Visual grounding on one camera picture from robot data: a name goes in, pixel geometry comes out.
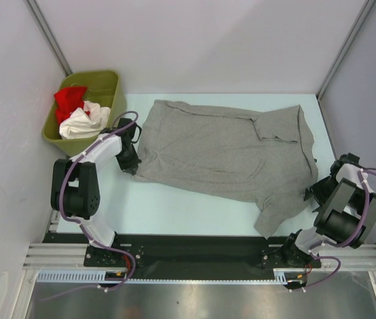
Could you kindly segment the grey t shirt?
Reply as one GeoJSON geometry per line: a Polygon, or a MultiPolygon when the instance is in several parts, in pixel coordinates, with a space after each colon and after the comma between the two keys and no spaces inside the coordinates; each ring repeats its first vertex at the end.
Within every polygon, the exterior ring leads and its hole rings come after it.
{"type": "Polygon", "coordinates": [[[156,100],[143,124],[136,178],[254,203],[270,237],[306,207],[318,179],[301,106],[255,112],[156,100]]]}

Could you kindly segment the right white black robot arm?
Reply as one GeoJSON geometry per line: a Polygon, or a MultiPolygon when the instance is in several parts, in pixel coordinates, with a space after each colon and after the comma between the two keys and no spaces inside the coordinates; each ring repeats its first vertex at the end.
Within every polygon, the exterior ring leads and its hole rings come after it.
{"type": "Polygon", "coordinates": [[[369,177],[376,177],[376,168],[363,167],[352,154],[337,159],[327,177],[306,189],[304,198],[318,204],[313,227],[263,252],[262,267],[301,268],[316,260],[324,247],[360,247],[376,223],[376,192],[369,177]]]}

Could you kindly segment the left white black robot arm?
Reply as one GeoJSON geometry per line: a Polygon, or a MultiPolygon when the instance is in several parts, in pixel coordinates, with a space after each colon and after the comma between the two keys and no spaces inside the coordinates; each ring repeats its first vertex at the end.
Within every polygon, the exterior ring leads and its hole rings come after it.
{"type": "Polygon", "coordinates": [[[116,233],[108,226],[100,206],[98,173],[114,161],[122,172],[136,174],[141,160],[134,136],[127,130],[113,134],[106,129],[85,150],[69,159],[59,159],[53,166],[51,207],[65,221],[79,226],[88,243],[100,249],[100,259],[110,266],[121,261],[122,249],[114,244],[116,233]]]}

